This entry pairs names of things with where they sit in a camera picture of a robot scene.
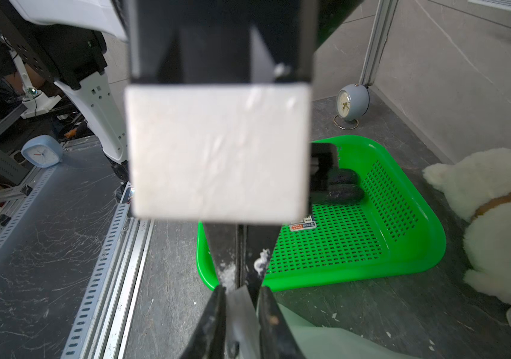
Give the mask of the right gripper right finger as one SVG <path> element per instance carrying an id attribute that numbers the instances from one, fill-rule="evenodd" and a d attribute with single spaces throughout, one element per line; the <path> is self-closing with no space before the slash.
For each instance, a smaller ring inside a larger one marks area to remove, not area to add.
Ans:
<path id="1" fill-rule="evenodd" d="M 269 287 L 260 289 L 258 321 L 262 359 L 304 359 L 305 356 Z"/>

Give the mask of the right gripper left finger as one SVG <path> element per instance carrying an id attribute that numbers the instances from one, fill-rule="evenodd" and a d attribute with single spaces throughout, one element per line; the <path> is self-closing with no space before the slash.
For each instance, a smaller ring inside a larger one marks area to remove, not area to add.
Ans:
<path id="1" fill-rule="evenodd" d="M 180 359 L 224 358 L 226 320 L 226 291 L 219 285 L 212 292 Z"/>

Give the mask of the clear zip-top bag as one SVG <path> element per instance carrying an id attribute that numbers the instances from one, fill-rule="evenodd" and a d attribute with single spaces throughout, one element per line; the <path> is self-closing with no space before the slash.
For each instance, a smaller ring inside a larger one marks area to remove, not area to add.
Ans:
<path id="1" fill-rule="evenodd" d="M 408 358 L 342 328 L 317 327 L 279 304 L 304 358 Z M 240 358 L 261 358 L 258 304 L 243 286 L 226 291 L 227 335 Z"/>

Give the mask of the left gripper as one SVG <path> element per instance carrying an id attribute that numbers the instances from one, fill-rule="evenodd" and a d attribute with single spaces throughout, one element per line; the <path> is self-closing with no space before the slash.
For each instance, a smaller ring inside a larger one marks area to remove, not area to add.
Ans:
<path id="1" fill-rule="evenodd" d="M 259 287 L 283 224 L 339 185 L 310 144 L 316 1 L 127 1 L 125 91 L 134 213 L 244 227 L 236 268 Z"/>

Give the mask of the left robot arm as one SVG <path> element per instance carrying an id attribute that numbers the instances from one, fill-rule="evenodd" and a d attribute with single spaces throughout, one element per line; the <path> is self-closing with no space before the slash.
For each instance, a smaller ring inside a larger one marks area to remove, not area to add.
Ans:
<path id="1" fill-rule="evenodd" d="M 357 1 L 0 1 L 17 54 L 83 112 L 143 218 L 203 224 L 257 291 L 309 207 L 315 50 Z"/>

